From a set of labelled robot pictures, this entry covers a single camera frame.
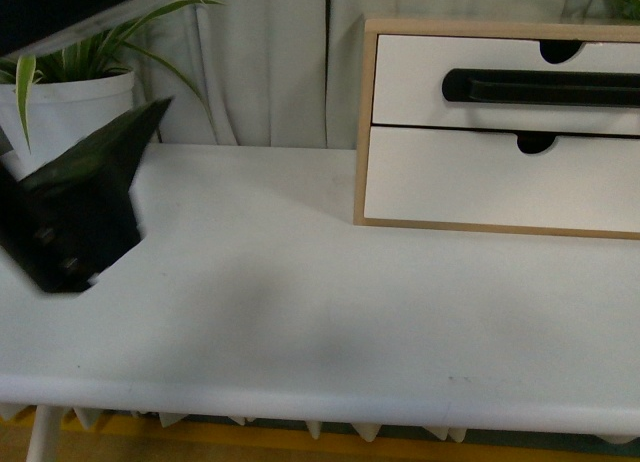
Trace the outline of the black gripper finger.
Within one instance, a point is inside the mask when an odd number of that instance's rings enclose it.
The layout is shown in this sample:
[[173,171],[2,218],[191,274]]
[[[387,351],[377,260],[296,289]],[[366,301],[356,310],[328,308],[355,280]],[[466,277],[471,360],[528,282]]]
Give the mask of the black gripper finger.
[[45,293],[80,293],[142,240],[130,189],[168,98],[131,109],[21,180],[1,169],[1,246]]

